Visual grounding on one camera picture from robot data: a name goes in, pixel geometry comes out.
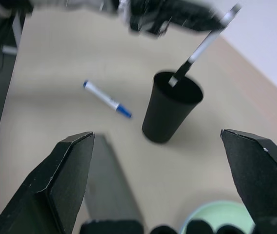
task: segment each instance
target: green bowl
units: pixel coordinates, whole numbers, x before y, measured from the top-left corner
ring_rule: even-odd
[[[254,222],[246,207],[234,201],[214,201],[200,206],[187,218],[179,233],[185,234],[187,224],[194,219],[207,222],[214,233],[228,224],[239,228],[245,234],[251,234],[254,227]]]

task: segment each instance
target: marker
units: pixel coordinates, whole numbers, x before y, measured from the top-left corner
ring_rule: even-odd
[[[124,115],[127,118],[132,117],[132,113],[130,111],[125,109],[125,107],[123,105],[121,105],[119,102],[113,100],[111,97],[109,97],[107,94],[105,94],[99,88],[97,88],[90,81],[86,80],[83,83],[83,87],[85,89],[89,90],[91,93],[95,94],[99,99],[101,99],[104,103],[106,103],[108,106],[110,106],[116,112],[119,112],[120,114]]]
[[[230,11],[228,11],[222,19],[220,19],[220,23],[223,25],[223,29],[211,31],[206,38],[201,42],[199,47],[193,52],[193,54],[188,58],[188,60],[175,72],[175,74],[168,81],[171,87],[174,87],[178,81],[183,78],[186,73],[190,70],[192,64],[198,59],[198,57],[206,50],[206,48],[212,44],[221,32],[228,26],[228,24],[234,19],[239,10],[241,9],[239,4],[234,5]]]

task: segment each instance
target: beige table surface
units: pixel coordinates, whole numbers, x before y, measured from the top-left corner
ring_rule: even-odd
[[[190,71],[205,98],[171,141],[152,144],[141,131],[153,75],[176,69],[202,38],[173,28],[158,40],[138,37],[119,20],[86,10],[34,12],[24,27],[0,123],[0,213],[58,141],[84,131],[108,137],[149,229],[162,223],[179,229],[204,202],[239,201],[221,129],[274,133],[214,64],[210,50]],[[84,91],[85,79],[122,102],[133,118]],[[87,219],[85,208],[78,219],[77,226]]]

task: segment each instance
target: pen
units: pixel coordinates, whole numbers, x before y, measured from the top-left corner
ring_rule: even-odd
[[[104,103],[106,103],[108,106],[110,106],[112,109],[114,109],[116,112],[119,112],[120,114],[124,115],[127,118],[132,117],[132,113],[128,111],[123,105],[121,105],[119,102],[113,100],[111,97],[109,97],[107,94],[105,94],[103,91],[101,91],[99,88],[97,88],[94,84],[92,84],[90,81],[86,80],[83,83],[83,87],[86,90],[89,90],[91,93],[96,95],[99,99],[101,99]]]

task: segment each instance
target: black cup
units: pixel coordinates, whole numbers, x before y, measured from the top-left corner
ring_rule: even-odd
[[[156,143],[169,141],[187,115],[203,100],[201,88],[188,77],[172,87],[168,81],[173,74],[159,72],[153,80],[143,133]]]

